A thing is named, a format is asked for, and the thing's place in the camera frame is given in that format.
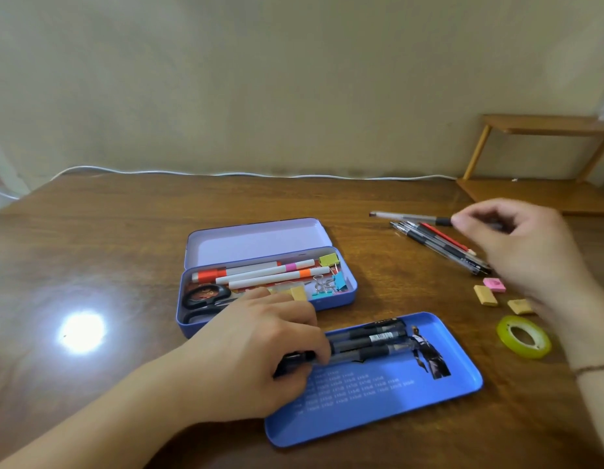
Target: white cable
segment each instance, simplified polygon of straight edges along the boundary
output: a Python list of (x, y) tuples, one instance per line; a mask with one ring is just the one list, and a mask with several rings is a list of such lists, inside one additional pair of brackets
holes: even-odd
[(283, 179), (302, 179), (302, 178), (328, 178), (328, 179), (362, 179), (362, 180), (423, 180), (423, 179), (433, 179), (433, 178), (442, 178), (442, 179), (450, 179), (455, 180), (452, 176), (445, 176), (444, 174), (430, 174), (428, 176), (416, 176), (414, 178), (347, 178), (345, 176), (333, 176), (331, 174), (300, 174), (298, 176), (270, 176), (269, 174), (259, 174), (259, 173), (243, 173), (243, 172), (235, 172), (235, 173), (217, 173), (217, 174), (195, 174), (195, 173), (181, 173), (181, 171), (165, 171), (165, 170), (153, 170), (153, 171), (119, 171), (118, 169), (111, 169), (110, 167), (103, 166), (90, 166), (90, 165), (81, 165), (81, 166), (72, 166), (64, 169), (60, 173), (56, 173), (50, 181), (57, 179), (64, 173), (68, 171), (74, 171), (76, 169), (95, 169), (98, 171), (106, 171), (108, 173), (117, 173), (117, 174), (176, 174), (178, 176), (253, 176), (255, 178), (283, 178)]
[(2, 192), (0, 191), (0, 196), (2, 197), (6, 197), (7, 199), (13, 199), (14, 201), (16, 201), (17, 199), (19, 199), (19, 197), (16, 196), (10, 196), (9, 194), (7, 194), (6, 192)]

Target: red pencil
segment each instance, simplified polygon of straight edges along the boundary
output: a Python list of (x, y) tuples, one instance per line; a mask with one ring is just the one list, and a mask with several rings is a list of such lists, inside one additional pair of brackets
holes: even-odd
[(432, 230), (438, 236), (446, 239), (451, 244), (456, 245), (458, 248), (460, 248), (462, 250), (465, 250), (466, 252), (473, 253), (473, 250), (471, 250), (470, 248), (467, 248), (465, 245), (463, 245), (461, 243), (458, 243), (452, 237), (449, 237), (446, 234), (444, 234), (443, 232), (441, 232), (441, 231), (437, 230), (436, 228), (432, 227), (432, 225), (427, 224), (426, 222), (420, 222), (420, 224), (423, 225), (425, 228)]

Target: pink eraser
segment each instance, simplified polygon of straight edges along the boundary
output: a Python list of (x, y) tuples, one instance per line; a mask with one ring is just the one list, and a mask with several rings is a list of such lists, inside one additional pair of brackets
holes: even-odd
[(493, 292), (506, 291), (506, 286), (504, 286), (504, 283), (502, 283), (499, 278), (485, 278), (482, 281), (485, 283), (485, 286)]

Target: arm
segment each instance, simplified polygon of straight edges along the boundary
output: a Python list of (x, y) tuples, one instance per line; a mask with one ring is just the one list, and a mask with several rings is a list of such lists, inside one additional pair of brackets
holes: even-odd
[[(482, 221), (491, 218), (513, 231), (492, 230)], [(556, 330), (604, 445), (604, 290), (563, 218), (545, 207), (492, 199), (455, 214), (452, 223)]]
[(282, 356), (330, 346), (313, 305), (264, 288), (247, 292), (183, 346), (0, 463), (0, 469), (141, 468), (194, 423), (259, 418), (297, 398), (310, 365), (272, 378)]

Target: wooden stand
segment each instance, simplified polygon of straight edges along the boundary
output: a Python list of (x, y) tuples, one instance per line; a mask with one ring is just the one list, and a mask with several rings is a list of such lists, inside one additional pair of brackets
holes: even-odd
[[(508, 197), (553, 207), (564, 214), (604, 216), (604, 195), (586, 182), (604, 156), (604, 122), (594, 117), (538, 115), (483, 115), (482, 119), (485, 127), (480, 140), (463, 178), (456, 180), (474, 201)], [(588, 136), (603, 140), (575, 180), (470, 179), (493, 128), (510, 135)]]

